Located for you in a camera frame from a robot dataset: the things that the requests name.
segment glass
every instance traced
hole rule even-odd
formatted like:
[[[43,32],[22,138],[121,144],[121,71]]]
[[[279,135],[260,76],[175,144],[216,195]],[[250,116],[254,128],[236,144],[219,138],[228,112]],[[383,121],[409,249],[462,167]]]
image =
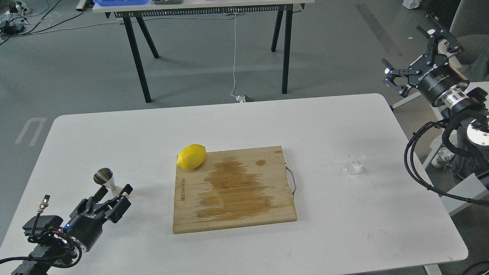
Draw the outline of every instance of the glass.
[[[367,158],[362,153],[350,153],[343,165],[343,170],[349,175],[356,175],[362,171],[366,160]]]

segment stain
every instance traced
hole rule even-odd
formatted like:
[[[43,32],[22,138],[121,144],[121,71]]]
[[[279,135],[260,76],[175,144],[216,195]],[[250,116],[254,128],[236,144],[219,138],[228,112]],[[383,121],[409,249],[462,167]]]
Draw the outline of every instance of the stain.
[[[259,160],[259,161],[255,162],[255,164],[256,164],[256,165],[258,165],[258,166],[263,166],[263,165],[265,165],[266,163],[267,163],[267,161],[266,161],[266,160]]]
[[[226,158],[214,165],[204,179],[212,191],[200,193],[197,210],[200,221],[232,221],[261,215],[273,208],[272,196],[265,195],[269,186],[260,183],[262,174],[248,174],[246,166],[236,158]]]

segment lemon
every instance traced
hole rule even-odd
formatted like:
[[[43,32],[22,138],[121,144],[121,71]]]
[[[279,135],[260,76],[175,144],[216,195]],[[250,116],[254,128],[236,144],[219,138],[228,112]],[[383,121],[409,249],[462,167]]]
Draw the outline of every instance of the lemon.
[[[205,147],[200,144],[192,144],[178,154],[177,166],[185,170],[192,170],[201,165],[204,159]]]

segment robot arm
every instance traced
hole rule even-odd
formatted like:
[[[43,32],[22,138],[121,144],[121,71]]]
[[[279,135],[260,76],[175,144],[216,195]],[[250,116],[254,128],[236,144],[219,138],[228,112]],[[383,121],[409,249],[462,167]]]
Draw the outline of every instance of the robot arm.
[[[424,31],[417,28],[428,39],[426,52],[416,59],[407,69],[395,69],[387,60],[384,83],[400,96],[406,97],[412,88],[416,88],[433,107],[446,106],[442,111],[443,120],[425,124],[409,141],[405,151],[405,165],[409,174],[427,189],[444,196],[489,206],[489,201],[473,200],[452,196],[437,190],[426,183],[416,172],[413,162],[414,146],[417,140],[431,127],[445,128],[442,134],[443,144],[454,154],[474,160],[474,172],[479,180],[489,175],[489,112],[484,105],[487,92],[475,88],[465,92],[469,80],[454,68],[449,58],[463,51],[462,46],[446,29]],[[439,52],[439,45],[447,43],[446,51]],[[396,78],[406,77],[406,85],[397,85]],[[457,131],[458,145],[450,140],[450,133]],[[411,162],[408,151],[411,149]]]

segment table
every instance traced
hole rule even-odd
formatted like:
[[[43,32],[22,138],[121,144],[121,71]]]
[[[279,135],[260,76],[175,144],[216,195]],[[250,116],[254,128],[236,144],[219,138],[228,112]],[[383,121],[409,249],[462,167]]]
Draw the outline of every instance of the table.
[[[222,151],[281,145],[294,171],[296,222],[173,234],[175,159],[188,144]],[[94,194],[102,167],[134,187],[92,250],[53,274],[339,275],[444,263],[467,248],[437,194],[404,169],[407,138],[379,94],[150,109],[57,118],[8,229],[0,258],[34,246],[22,225],[65,218]],[[350,176],[342,162],[367,156]],[[419,161],[421,175],[428,179]],[[20,262],[0,265],[10,274]]]
[[[286,12],[285,19],[285,43],[284,43],[284,65],[282,70],[282,93],[287,93],[289,81],[289,56],[290,56],[290,39],[292,32],[292,14],[293,5],[301,4],[304,8],[305,3],[314,3],[315,0],[183,0],[182,4],[178,5],[156,5],[150,3],[144,5],[130,6],[100,6],[95,4],[93,12],[104,12],[109,17],[113,12],[116,17],[122,18],[126,33],[131,45],[131,51],[134,57],[137,74],[143,90],[146,103],[150,103],[151,95],[146,82],[141,57],[137,48],[136,38],[131,23],[131,17],[135,17],[143,35],[148,43],[154,58],[158,58],[159,54],[155,44],[149,34],[143,17],[144,16],[174,16],[174,15],[196,15],[196,14],[219,14],[233,12],[256,12],[256,11],[278,11],[275,22],[275,30],[273,33],[271,51],[275,52],[277,48],[278,36],[282,23],[284,11]]]

